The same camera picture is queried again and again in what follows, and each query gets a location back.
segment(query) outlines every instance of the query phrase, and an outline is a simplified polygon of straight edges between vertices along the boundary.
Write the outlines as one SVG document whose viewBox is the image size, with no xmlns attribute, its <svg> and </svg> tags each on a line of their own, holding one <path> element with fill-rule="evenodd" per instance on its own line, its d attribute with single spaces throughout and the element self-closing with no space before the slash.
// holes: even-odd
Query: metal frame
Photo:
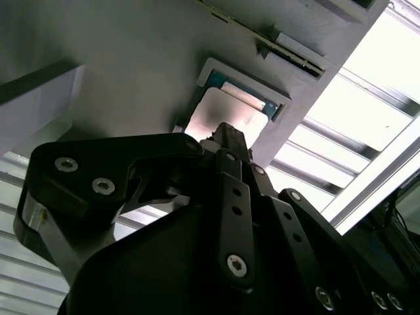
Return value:
<svg viewBox="0 0 420 315">
<path fill-rule="evenodd" d="M 420 116 L 416 117 L 322 215 L 344 234 L 420 168 Z"/>
</svg>

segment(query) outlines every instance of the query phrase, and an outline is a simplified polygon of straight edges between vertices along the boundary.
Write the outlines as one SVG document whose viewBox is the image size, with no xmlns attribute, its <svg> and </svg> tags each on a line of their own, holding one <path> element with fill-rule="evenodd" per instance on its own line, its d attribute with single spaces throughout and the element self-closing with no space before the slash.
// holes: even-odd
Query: mounting hole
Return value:
<svg viewBox="0 0 420 315">
<path fill-rule="evenodd" d="M 265 171 L 258 165 L 254 165 L 254 170 L 256 170 L 258 174 L 261 174 L 261 175 L 265 174 Z"/>
<path fill-rule="evenodd" d="M 54 164 L 59 171 L 65 173 L 74 172 L 79 168 L 77 162 L 69 157 L 60 157 L 55 160 Z"/>
<path fill-rule="evenodd" d="M 92 182 L 92 189 L 97 194 L 108 196 L 115 191 L 116 187 L 109 179 L 100 177 Z"/>
<path fill-rule="evenodd" d="M 298 243 L 302 243 L 302 238 L 301 238 L 299 235 L 294 234 L 294 235 L 293 235 L 293 238 L 295 239 L 295 241 L 296 241 L 296 242 L 298 242 Z"/>
<path fill-rule="evenodd" d="M 236 157 L 231 153 L 226 153 L 226 157 L 231 161 L 236 161 Z"/>
<path fill-rule="evenodd" d="M 239 209 L 238 207 L 232 207 L 232 211 L 236 214 L 236 215 L 242 215 L 242 210 Z"/>
<path fill-rule="evenodd" d="M 291 220 L 291 215 L 289 213 L 285 212 L 284 216 L 286 217 L 287 220 Z"/>
<path fill-rule="evenodd" d="M 300 197 L 300 195 L 298 195 L 298 193 L 296 193 L 296 192 L 291 192 L 290 194 L 291 194 L 291 196 L 292 196 L 293 198 L 295 198 L 297 201 L 301 201 L 301 200 L 302 200 L 302 198 Z"/>
<path fill-rule="evenodd" d="M 236 188 L 234 188 L 233 192 L 234 192 L 234 194 L 235 194 L 235 195 L 237 195 L 238 197 L 242 196 L 242 193 L 241 193 L 239 190 L 237 190 Z"/>
</svg>

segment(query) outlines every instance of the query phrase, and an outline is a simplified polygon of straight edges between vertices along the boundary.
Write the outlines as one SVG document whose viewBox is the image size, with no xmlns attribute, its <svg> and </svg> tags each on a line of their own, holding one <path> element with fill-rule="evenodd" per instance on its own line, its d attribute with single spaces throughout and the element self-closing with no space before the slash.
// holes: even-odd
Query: screw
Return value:
<svg viewBox="0 0 420 315">
<path fill-rule="evenodd" d="M 291 194 L 291 196 L 292 196 L 293 198 L 295 198 L 297 201 L 301 201 L 301 200 L 302 200 L 302 198 L 300 197 L 300 195 L 298 195 L 298 193 L 297 193 L 297 192 L 291 192 L 290 194 Z"/>
<path fill-rule="evenodd" d="M 59 157 L 55 160 L 54 164 L 59 171 L 66 173 L 74 172 L 79 168 L 77 162 L 69 157 Z"/>
<path fill-rule="evenodd" d="M 387 304 L 385 300 L 380 296 L 378 293 L 372 291 L 373 300 L 376 302 L 377 306 L 379 306 L 382 310 L 388 310 Z"/>
<path fill-rule="evenodd" d="M 228 267 L 235 277 L 243 278 L 247 274 L 245 261 L 237 255 L 230 255 L 228 257 Z"/>
<path fill-rule="evenodd" d="M 230 153 L 226 153 L 226 156 L 228 157 L 228 159 L 230 159 L 231 161 L 236 161 L 236 157 L 234 157 L 232 154 Z"/>
<path fill-rule="evenodd" d="M 325 307 L 326 310 L 330 312 L 335 310 L 333 299 L 325 289 L 316 287 L 315 295 L 318 301 L 322 304 L 323 307 Z"/>
<path fill-rule="evenodd" d="M 97 194 L 108 196 L 114 192 L 116 186 L 107 178 L 97 178 L 92 182 L 92 189 Z"/>
<path fill-rule="evenodd" d="M 256 170 L 261 175 L 265 174 L 265 171 L 261 167 L 259 167 L 258 165 L 254 165 L 254 170 Z"/>
<path fill-rule="evenodd" d="M 388 297 L 389 301 L 391 302 L 391 304 L 394 305 L 394 307 L 397 310 L 404 310 L 402 308 L 402 305 L 401 305 L 400 301 L 395 297 L 395 295 L 393 295 L 391 293 L 388 293 L 387 294 L 387 297 Z"/>
</svg>

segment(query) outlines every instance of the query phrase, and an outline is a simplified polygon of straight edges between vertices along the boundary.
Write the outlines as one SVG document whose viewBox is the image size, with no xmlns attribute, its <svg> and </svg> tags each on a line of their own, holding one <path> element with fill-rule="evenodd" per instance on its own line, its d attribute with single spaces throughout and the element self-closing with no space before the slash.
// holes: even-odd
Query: metal plate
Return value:
<svg viewBox="0 0 420 315">
<path fill-rule="evenodd" d="M 200 141 L 211 137 L 211 133 L 222 122 L 242 131 L 250 148 L 267 124 L 268 118 L 250 105 L 211 87 L 197 105 L 185 133 Z"/>
</svg>

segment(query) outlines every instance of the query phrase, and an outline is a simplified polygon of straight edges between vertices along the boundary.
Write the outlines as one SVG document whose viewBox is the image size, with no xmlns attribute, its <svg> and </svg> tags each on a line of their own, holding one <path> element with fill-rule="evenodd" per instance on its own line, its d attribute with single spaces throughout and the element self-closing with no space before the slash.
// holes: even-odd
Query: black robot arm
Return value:
<svg viewBox="0 0 420 315">
<path fill-rule="evenodd" d="M 189 204 L 115 241 L 116 218 Z M 244 136 L 55 142 L 32 154 L 14 229 L 61 269 L 60 314 L 401 314 L 390 287 L 297 191 L 277 194 Z"/>
</svg>

